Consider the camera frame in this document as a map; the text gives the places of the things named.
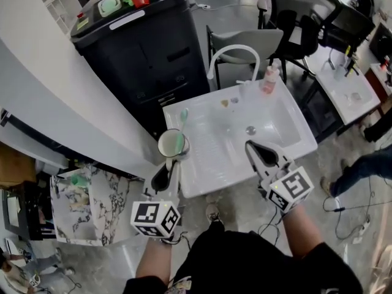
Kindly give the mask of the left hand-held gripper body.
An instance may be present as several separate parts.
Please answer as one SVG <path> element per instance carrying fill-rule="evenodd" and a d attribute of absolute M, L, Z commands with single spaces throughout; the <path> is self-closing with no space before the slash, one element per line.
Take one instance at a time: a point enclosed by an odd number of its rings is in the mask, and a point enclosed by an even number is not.
<path fill-rule="evenodd" d="M 130 224 L 140 234 L 168 239 L 179 224 L 178 191 L 145 191 L 142 200 L 133 202 Z"/>

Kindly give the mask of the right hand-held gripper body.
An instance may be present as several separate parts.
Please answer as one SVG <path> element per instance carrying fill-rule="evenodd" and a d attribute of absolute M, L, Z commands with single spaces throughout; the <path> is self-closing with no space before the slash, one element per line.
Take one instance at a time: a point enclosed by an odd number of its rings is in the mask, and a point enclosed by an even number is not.
<path fill-rule="evenodd" d="M 268 174 L 268 200 L 281 212 L 289 212 L 304 202 L 314 189 L 304 167 L 293 160 L 269 165 Z"/>

